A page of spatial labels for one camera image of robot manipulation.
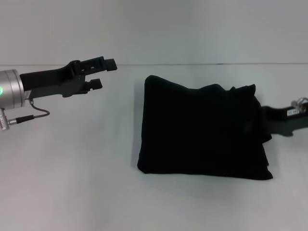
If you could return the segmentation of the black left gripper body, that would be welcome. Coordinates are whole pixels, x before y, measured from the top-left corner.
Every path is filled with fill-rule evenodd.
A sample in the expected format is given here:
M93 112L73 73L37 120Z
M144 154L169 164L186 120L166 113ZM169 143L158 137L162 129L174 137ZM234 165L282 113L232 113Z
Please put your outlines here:
M59 69L21 74L24 91L30 91L30 98L51 95L62 95L66 98L86 94L86 63L75 60Z

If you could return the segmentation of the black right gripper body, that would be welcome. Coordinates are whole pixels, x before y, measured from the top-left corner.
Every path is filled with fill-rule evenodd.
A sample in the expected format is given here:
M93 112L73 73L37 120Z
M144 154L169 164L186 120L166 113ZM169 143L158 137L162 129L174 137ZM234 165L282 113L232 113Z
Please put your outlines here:
M297 107L262 107L262 121L267 133L292 137L295 130L308 128L308 103Z

